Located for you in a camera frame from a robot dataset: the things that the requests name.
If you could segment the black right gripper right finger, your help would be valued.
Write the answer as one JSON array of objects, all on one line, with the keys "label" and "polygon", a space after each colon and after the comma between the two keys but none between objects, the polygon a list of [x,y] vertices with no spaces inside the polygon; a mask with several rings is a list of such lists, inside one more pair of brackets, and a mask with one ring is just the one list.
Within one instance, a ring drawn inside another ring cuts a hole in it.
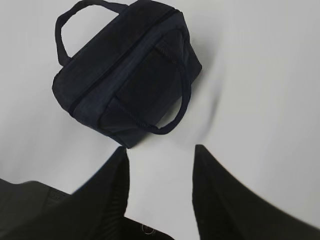
[{"label": "black right gripper right finger", "polygon": [[197,144],[192,205],[202,240],[318,240],[320,230],[262,199]]}]

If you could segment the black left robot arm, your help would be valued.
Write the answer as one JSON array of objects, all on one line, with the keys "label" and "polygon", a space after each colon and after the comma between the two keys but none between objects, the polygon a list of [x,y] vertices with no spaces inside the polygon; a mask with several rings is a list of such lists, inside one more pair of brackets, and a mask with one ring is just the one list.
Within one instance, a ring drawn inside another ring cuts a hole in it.
[{"label": "black left robot arm", "polygon": [[25,221],[61,202],[69,194],[38,181],[0,180],[0,223]]}]

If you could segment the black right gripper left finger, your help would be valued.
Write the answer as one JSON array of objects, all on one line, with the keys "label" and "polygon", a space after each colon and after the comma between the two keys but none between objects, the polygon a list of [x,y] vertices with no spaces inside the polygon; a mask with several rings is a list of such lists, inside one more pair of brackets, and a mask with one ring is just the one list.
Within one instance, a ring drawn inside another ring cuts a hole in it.
[{"label": "black right gripper left finger", "polygon": [[129,159],[118,147],[77,191],[6,233],[4,240],[119,240],[128,205]]}]

